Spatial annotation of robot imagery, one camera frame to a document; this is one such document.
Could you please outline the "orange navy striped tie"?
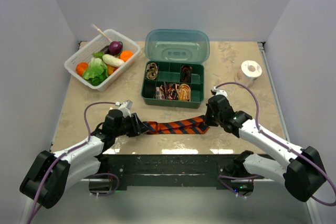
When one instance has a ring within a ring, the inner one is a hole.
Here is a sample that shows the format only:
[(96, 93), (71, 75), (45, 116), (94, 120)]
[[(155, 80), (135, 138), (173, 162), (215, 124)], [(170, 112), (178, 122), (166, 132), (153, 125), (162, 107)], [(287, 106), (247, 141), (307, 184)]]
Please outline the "orange navy striped tie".
[(209, 126), (205, 124), (205, 115), (200, 115), (194, 118), (158, 123), (155, 121), (144, 121), (145, 126), (149, 131), (146, 134), (205, 134), (209, 130)]

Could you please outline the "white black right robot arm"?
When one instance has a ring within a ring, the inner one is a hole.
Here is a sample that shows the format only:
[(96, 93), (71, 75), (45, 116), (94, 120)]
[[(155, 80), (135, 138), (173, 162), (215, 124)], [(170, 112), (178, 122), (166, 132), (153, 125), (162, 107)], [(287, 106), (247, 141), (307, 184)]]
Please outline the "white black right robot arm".
[(267, 129), (243, 111), (234, 111), (225, 92), (214, 92), (205, 115), (208, 126), (220, 126), (225, 132), (246, 140), (268, 154), (264, 158), (251, 151), (242, 152), (224, 168), (232, 179), (249, 175), (271, 179), (285, 186), (297, 200), (306, 202), (326, 182), (319, 152), (308, 146), (294, 145)]

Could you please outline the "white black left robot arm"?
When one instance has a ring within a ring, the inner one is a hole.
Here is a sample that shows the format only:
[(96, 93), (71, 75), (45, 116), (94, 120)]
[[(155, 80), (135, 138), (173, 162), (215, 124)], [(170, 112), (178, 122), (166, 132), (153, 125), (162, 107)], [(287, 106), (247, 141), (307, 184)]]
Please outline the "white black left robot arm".
[(104, 122), (80, 143), (55, 153), (40, 152), (19, 191), (49, 209), (61, 199), (66, 189), (81, 179), (91, 175), (103, 178), (108, 174), (109, 165), (99, 158), (117, 137), (134, 137), (149, 130), (136, 113), (124, 116), (121, 110), (112, 109)]

